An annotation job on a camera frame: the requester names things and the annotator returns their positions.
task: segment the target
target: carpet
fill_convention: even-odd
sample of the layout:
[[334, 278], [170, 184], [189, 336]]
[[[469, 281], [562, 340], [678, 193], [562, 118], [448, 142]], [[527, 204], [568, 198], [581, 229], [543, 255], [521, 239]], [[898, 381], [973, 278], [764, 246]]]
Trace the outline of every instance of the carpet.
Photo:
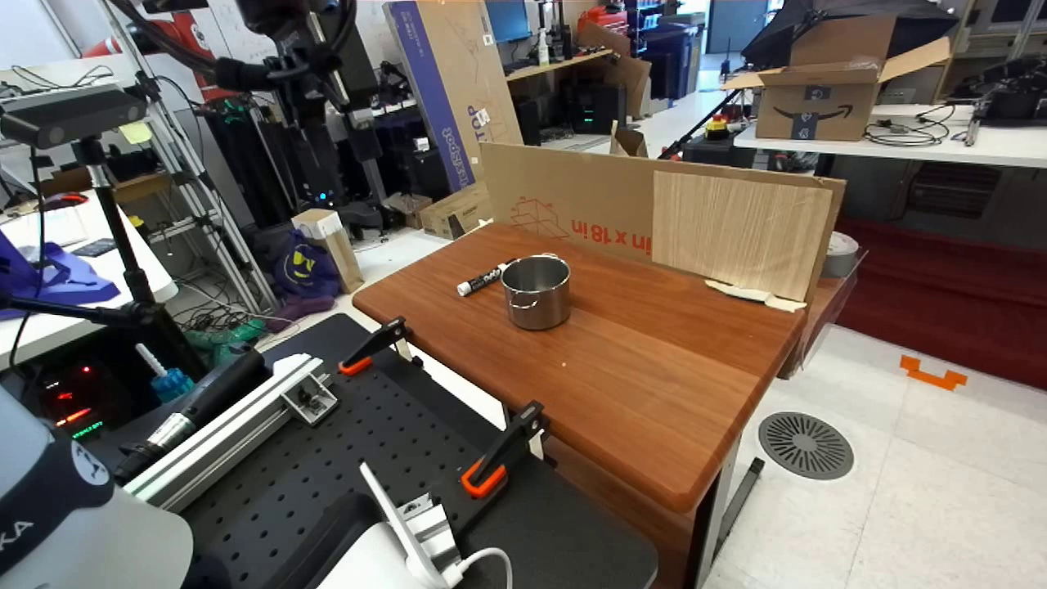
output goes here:
[[844, 223], [870, 247], [838, 323], [1047, 390], [1047, 255]]

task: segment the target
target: floor drain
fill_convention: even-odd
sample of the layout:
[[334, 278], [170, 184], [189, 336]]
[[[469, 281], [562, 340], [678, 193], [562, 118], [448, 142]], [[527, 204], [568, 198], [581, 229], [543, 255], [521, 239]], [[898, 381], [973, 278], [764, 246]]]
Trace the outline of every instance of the floor drain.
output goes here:
[[803, 411], [776, 411], [758, 424], [764, 452], [785, 470], [834, 480], [854, 469], [848, 439], [823, 420]]

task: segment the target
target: person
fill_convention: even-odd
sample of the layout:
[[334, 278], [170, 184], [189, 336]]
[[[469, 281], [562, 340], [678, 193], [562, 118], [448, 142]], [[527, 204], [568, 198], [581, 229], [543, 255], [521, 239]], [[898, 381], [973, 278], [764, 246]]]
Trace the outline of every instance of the person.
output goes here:
[[612, 29], [612, 31], [627, 36], [628, 31], [628, 13], [627, 13], [622, 0], [598, 0], [593, 11], [585, 11], [581, 15], [581, 29], [584, 26], [598, 26], [598, 29]]

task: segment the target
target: clamp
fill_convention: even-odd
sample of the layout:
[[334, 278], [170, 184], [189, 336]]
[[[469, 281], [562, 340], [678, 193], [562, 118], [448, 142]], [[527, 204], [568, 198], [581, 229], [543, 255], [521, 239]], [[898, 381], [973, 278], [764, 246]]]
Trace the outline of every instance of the clamp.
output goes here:
[[438, 475], [430, 495], [452, 512], [455, 534], [466, 534], [508, 488], [508, 462], [527, 452], [527, 443], [543, 429], [543, 407], [532, 402], [493, 439], [493, 446], [471, 462], [462, 475]]
[[404, 317], [382, 323], [372, 331], [348, 361], [338, 363], [342, 377], [360, 377], [372, 366], [372, 354], [392, 345], [396, 340], [408, 340], [413, 331], [405, 326]]
[[527, 446], [543, 429], [543, 407], [532, 402], [521, 415], [493, 439], [492, 452], [484, 452], [471, 469], [462, 470], [457, 485], [471, 499], [484, 499], [508, 480], [505, 455], [512, 447]]

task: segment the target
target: pot handle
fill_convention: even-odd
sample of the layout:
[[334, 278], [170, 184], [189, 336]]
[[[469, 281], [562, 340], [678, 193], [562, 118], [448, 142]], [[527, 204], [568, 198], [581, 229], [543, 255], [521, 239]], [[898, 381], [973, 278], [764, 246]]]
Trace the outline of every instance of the pot handle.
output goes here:
[[536, 307], [536, 299], [532, 305], [516, 305], [516, 300], [508, 300], [508, 305], [521, 314], [532, 314]]

